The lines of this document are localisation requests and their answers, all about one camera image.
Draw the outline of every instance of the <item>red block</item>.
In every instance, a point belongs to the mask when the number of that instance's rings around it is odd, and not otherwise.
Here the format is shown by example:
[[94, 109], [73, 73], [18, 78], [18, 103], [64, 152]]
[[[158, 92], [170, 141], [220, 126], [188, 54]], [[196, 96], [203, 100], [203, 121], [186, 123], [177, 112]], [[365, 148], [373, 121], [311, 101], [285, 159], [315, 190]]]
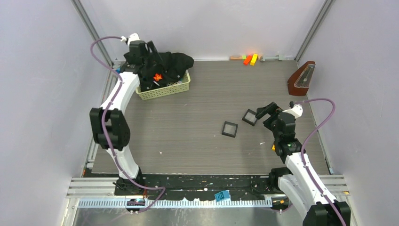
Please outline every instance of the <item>red block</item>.
[[249, 55], [249, 56], [247, 56], [247, 58], [244, 60], [243, 64], [244, 64], [244, 65], [248, 65], [249, 62], [251, 62], [251, 60], [252, 60], [252, 55]]

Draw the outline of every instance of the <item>blue block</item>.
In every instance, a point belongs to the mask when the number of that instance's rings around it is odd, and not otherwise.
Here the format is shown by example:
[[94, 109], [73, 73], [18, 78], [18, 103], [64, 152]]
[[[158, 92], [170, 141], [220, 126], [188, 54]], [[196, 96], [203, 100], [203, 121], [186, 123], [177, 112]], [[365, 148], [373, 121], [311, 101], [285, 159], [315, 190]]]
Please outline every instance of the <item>blue block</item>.
[[221, 191], [215, 194], [216, 202], [230, 198], [229, 191]]

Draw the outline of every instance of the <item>orange label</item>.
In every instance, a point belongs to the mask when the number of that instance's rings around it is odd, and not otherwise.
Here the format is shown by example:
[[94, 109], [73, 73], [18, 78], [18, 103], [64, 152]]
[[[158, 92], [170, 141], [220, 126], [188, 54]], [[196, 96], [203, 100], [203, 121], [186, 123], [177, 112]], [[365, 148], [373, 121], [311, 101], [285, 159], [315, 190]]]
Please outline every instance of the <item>orange label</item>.
[[162, 79], [162, 75], [161, 74], [155, 74], [155, 76], [154, 76], [154, 80], [155, 81], [159, 81], [161, 79]]

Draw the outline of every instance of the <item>metal floor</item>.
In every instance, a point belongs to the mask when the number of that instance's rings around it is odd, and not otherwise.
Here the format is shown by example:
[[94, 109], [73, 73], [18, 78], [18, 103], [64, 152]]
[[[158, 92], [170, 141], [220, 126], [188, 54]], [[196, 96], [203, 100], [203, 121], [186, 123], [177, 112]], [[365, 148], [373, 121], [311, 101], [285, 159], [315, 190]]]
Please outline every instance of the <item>metal floor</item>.
[[269, 208], [154, 209], [129, 215], [125, 209], [79, 209], [74, 226], [301, 226], [298, 211]]
[[[293, 97], [287, 79], [297, 70], [295, 61], [196, 61], [189, 69], [190, 90], [142, 101], [134, 94], [125, 112], [131, 130], [130, 150], [143, 173], [268, 174], [283, 167], [271, 150], [272, 133], [262, 121], [252, 127], [241, 120], [247, 109], [256, 111], [270, 102], [287, 109]], [[296, 121], [303, 142], [315, 128], [309, 105]], [[235, 138], [221, 135], [224, 121], [238, 124]], [[306, 147], [312, 166], [328, 174], [319, 139]], [[117, 173], [110, 155], [99, 148], [93, 173]]]

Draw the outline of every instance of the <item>yellow block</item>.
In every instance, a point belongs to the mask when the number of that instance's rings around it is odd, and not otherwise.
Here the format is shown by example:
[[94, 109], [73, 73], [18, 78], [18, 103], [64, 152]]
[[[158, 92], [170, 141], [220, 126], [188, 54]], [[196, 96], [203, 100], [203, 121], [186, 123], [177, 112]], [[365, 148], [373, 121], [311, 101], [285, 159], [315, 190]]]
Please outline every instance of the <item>yellow block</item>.
[[256, 60], [258, 59], [258, 55], [256, 53], [254, 53], [254, 55], [252, 56], [252, 60], [251, 60], [251, 65], [254, 66]]

